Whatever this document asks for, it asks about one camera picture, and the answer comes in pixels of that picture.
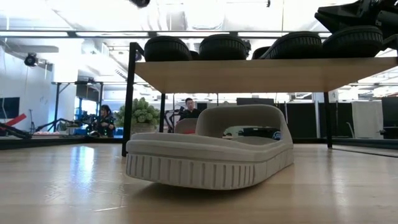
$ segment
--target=white wall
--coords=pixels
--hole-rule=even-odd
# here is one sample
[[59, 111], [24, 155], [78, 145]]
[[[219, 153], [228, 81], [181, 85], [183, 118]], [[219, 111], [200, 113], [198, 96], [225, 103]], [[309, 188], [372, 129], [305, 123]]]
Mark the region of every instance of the white wall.
[[53, 110], [55, 102], [52, 75], [40, 67], [27, 67], [21, 59], [5, 53], [0, 47], [0, 98], [19, 97], [19, 114], [27, 116], [14, 127], [30, 129], [29, 109], [32, 109], [36, 126], [48, 123], [49, 111]]

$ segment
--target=desk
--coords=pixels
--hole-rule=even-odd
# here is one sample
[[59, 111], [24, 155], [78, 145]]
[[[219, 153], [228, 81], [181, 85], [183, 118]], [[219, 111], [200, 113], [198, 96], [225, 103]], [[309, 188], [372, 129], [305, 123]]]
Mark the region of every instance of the desk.
[[[137, 43], [130, 43], [126, 118], [131, 117], [135, 73], [161, 92], [161, 118], [166, 93], [323, 92], [328, 148], [332, 148], [328, 92], [398, 65], [396, 57], [136, 63], [137, 51], [144, 53]], [[122, 156], [127, 154], [130, 119], [124, 125]], [[159, 132], [163, 126], [161, 119]]]

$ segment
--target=shelf top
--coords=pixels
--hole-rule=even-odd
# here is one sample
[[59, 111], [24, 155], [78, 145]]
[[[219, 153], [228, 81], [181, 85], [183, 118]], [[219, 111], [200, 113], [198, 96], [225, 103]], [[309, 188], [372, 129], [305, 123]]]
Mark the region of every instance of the shelf top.
[[398, 65], [397, 57], [136, 63], [161, 93], [325, 92]]

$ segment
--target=shelf leg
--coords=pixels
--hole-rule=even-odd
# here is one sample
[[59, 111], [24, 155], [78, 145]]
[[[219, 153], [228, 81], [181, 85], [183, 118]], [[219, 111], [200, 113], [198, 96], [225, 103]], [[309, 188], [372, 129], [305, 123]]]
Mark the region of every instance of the shelf leg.
[[123, 126], [123, 145], [122, 156], [127, 156], [126, 144], [131, 135], [131, 116], [132, 116], [132, 93], [134, 91], [134, 75], [136, 71], [136, 52], [137, 43], [130, 43], [129, 49], [129, 70], [127, 71], [126, 101], [124, 102], [124, 126]]
[[166, 94], [162, 93], [162, 96], [160, 98], [160, 122], [159, 122], [159, 132], [163, 132], [164, 128], [164, 109], [165, 109], [165, 104], [166, 104]]
[[101, 107], [102, 107], [102, 97], [104, 93], [104, 83], [100, 83], [101, 88], [99, 90], [99, 99], [98, 99], [98, 116], [101, 116]]
[[329, 104], [329, 93], [323, 93], [324, 105], [325, 105], [325, 119], [326, 119], [326, 143], [328, 144], [328, 149], [333, 147], [331, 139], [331, 118], [330, 118], [330, 104]]
[[[54, 121], [58, 120], [58, 105], [60, 101], [60, 87], [61, 83], [57, 83], [57, 94], [55, 95], [55, 111], [54, 111]], [[54, 124], [54, 132], [57, 131], [57, 123]]]

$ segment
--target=ribbed sole edge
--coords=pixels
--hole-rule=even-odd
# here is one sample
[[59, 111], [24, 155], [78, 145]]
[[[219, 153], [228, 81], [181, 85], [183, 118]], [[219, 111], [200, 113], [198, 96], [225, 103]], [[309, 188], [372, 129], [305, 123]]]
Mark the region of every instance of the ribbed sole edge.
[[126, 174], [130, 177], [179, 187], [233, 190], [256, 185], [294, 161], [293, 149], [253, 163], [211, 162], [128, 154]]

